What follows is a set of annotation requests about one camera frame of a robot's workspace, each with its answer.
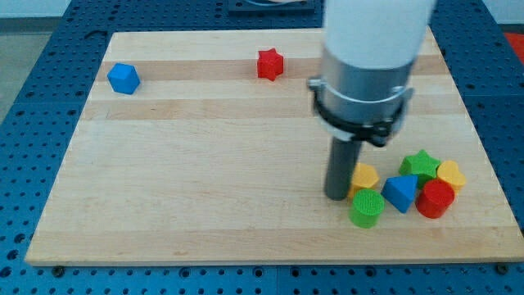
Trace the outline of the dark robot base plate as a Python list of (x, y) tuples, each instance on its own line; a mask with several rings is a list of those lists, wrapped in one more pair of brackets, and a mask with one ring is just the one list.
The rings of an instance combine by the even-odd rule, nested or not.
[(227, 0), (228, 12), (238, 13), (272, 13), (272, 12), (312, 12), (315, 10), (314, 1), (269, 1), (269, 0)]

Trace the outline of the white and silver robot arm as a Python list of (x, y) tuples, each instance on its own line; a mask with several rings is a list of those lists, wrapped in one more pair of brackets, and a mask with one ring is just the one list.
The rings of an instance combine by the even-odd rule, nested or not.
[(435, 0), (331, 0), (323, 13), (319, 74), (309, 78), (314, 114), (331, 134), (323, 191), (346, 198), (364, 142), (384, 147), (399, 132), (409, 76)]

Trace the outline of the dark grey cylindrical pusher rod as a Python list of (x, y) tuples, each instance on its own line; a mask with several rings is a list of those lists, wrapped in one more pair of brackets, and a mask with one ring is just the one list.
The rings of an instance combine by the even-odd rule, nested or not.
[(323, 191), (328, 198), (334, 201), (346, 198), (361, 146), (361, 141), (342, 141), (332, 138), (323, 186)]

